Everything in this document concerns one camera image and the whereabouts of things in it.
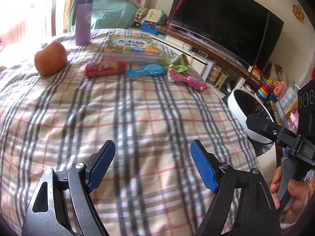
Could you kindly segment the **person's right hand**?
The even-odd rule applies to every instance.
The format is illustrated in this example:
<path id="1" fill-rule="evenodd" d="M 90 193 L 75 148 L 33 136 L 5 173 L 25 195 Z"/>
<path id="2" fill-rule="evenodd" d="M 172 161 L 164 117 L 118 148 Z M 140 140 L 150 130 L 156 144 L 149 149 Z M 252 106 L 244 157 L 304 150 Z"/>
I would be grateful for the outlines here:
<path id="1" fill-rule="evenodd" d="M 274 177 L 270 185 L 270 193 L 276 209 L 280 208 L 280 201 L 278 199 L 277 193 L 280 186 L 281 176 L 282 173 L 280 166 L 275 170 Z M 286 227 L 297 222 L 300 215 L 307 206 L 311 191 L 308 182 L 296 181 L 292 179 L 288 183 L 288 192 L 294 201 L 291 206 L 280 216 L 280 223 L 284 224 Z"/>

